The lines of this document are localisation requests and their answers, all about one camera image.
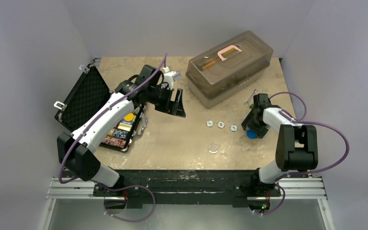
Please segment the blue disc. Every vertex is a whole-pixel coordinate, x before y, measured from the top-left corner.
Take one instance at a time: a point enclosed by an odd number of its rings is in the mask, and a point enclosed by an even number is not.
[[[246,135],[250,139],[255,139],[257,137],[257,135],[253,131],[251,131],[250,129],[248,131],[246,131]]]

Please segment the wrench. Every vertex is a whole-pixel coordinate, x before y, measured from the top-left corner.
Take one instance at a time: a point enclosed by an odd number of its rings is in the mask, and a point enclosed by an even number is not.
[[[253,96],[255,96],[256,94],[257,94],[257,89],[254,89],[254,92],[253,92],[253,93],[252,93],[252,95],[249,97],[248,101],[247,101],[247,102],[245,102],[243,105],[244,105],[245,107],[249,107],[249,103],[250,103],[250,101],[252,100]]]

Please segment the tabletop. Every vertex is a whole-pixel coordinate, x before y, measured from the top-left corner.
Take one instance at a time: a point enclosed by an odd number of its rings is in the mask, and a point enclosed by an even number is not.
[[[269,96],[288,91],[278,58],[271,59],[261,78],[210,109],[206,109],[188,89],[185,71],[191,58],[167,57],[170,70],[181,72],[182,77],[173,88],[183,89],[186,118],[155,111],[148,103],[145,115],[149,122],[143,136],[134,137],[126,153],[99,147],[95,156],[100,162],[114,169],[252,170],[275,159],[276,131],[270,129],[263,139],[249,139],[241,123],[250,112],[243,103],[254,89]],[[162,57],[103,57],[99,72],[113,90],[123,80],[139,74],[143,65],[156,67],[161,60]],[[294,115],[287,94],[271,101]],[[207,127],[208,120],[215,125]],[[217,127],[219,121],[225,123],[224,128]],[[230,130],[232,124],[238,126],[238,131]],[[211,144],[218,146],[217,153],[208,152]]]

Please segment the white wall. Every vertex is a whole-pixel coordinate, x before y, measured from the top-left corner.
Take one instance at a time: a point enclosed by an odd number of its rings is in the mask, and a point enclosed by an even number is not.
[[[337,229],[368,229],[368,1],[316,1],[282,65],[289,90],[308,104],[306,120],[349,138],[346,161],[322,174]],[[337,135],[319,129],[320,167],[343,152]]]
[[[246,30],[285,54],[314,0],[63,0],[90,54],[196,56]]]
[[[0,0],[0,229],[36,229],[59,168],[53,104],[88,61],[61,0]]]

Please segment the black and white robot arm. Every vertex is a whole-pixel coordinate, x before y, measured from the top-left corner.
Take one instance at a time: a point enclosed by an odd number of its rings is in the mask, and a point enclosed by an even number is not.
[[[139,75],[135,75],[129,80],[120,83],[105,105],[83,126],[74,130],[71,135],[66,133],[60,134],[57,138],[58,159],[60,163],[63,162],[72,143],[82,134],[82,137],[78,140],[78,143],[67,158],[65,166],[84,181],[93,180],[108,187],[114,187],[120,175],[110,167],[100,163],[93,153],[98,149],[106,134],[122,118],[133,112],[135,106],[146,102],[155,104],[157,111],[185,117],[182,102],[183,90],[177,89],[175,101],[170,101],[173,92],[173,82],[180,78],[180,72],[169,71],[164,75],[161,71],[158,71],[145,87],[136,90],[155,70],[156,68],[145,65]],[[163,76],[164,84],[163,82],[157,84],[160,76]],[[132,91],[135,92],[131,96],[120,101],[112,108],[110,107],[111,104]],[[100,113],[103,113],[104,110],[106,110],[106,113],[99,117],[89,130],[84,133],[86,127]]]
[[[270,128],[278,132],[276,159],[259,169],[260,183],[274,184],[276,178],[289,171],[304,172],[317,167],[316,128],[296,123],[279,106],[272,105],[267,94],[253,97],[253,109],[242,122],[242,128],[250,129],[257,138],[263,138]]]

